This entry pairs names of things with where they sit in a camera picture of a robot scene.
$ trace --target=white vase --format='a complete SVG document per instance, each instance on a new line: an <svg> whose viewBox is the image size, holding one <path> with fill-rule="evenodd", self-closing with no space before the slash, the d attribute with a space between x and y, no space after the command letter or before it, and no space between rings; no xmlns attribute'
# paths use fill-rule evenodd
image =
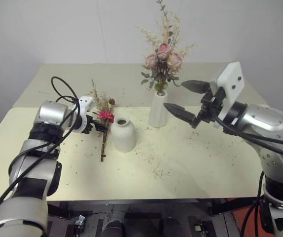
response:
<svg viewBox="0 0 283 237"><path fill-rule="evenodd" d="M148 121L148 124L152 127L162 127L167 123L167 110L163 105L167 103L167 92L163 92L164 95L158 95L158 92L155 91L155 95L153 96Z"/></svg>
<svg viewBox="0 0 283 237"><path fill-rule="evenodd" d="M116 115L111 126L112 139L120 152L130 152L136 145L135 126L126 115Z"/></svg>

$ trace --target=pink rose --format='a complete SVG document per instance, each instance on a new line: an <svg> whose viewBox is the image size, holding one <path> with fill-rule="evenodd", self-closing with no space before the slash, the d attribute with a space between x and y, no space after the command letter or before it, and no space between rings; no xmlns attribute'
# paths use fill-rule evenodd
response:
<svg viewBox="0 0 283 237"><path fill-rule="evenodd" d="M167 65L171 71L177 72L182 66L183 58L178 53L172 53L167 61Z"/></svg>
<svg viewBox="0 0 283 237"><path fill-rule="evenodd" d="M151 54L146 58L146 63L145 65L143 65L143 67L152 70L157 68L157 63L158 63L158 57L156 56L156 54Z"/></svg>
<svg viewBox="0 0 283 237"><path fill-rule="evenodd" d="M161 60L166 60L169 58L170 56L170 52L171 52L171 48L169 45L167 45L166 43L162 43L159 46L159 49L157 51L157 56L158 58L160 58Z"/></svg>

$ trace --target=light yellow tabletop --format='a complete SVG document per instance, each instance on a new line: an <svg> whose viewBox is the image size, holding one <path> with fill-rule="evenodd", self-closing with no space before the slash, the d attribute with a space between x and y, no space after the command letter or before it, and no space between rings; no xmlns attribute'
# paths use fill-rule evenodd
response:
<svg viewBox="0 0 283 237"><path fill-rule="evenodd" d="M196 130L169 116L166 126L148 125L150 108L116 108L129 114L137 130L132 152L120 153L111 136L105 162L102 137L71 134L61 144L62 174L48 200L115 200L253 197L260 160L241 138L202 122ZM200 107L186 107L197 114ZM0 195L8 186L7 169L28 138L38 108L13 108L0 124Z"/></svg>

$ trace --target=pink flower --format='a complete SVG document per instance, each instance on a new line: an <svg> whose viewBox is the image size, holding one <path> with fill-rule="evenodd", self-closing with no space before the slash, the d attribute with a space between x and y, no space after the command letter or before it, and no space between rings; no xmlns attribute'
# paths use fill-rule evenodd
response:
<svg viewBox="0 0 283 237"><path fill-rule="evenodd" d="M158 57L156 56L156 54L151 54L146 58L146 63L145 65L143 65L143 67L152 70L157 68L157 63L158 63Z"/></svg>
<svg viewBox="0 0 283 237"><path fill-rule="evenodd" d="M183 58L178 53L172 53L167 61L167 65L171 71L177 72L182 66Z"/></svg>
<svg viewBox="0 0 283 237"><path fill-rule="evenodd" d="M109 119L111 123L114 122L114 115L112 113L108 113L106 111L99 111L98 112L99 119Z"/></svg>
<svg viewBox="0 0 283 237"><path fill-rule="evenodd" d="M162 43L159 46L159 49L157 51L157 56L158 58L160 58L161 60L166 60L169 58L170 56L170 52L171 52L171 48L169 45L167 45L166 43Z"/></svg>

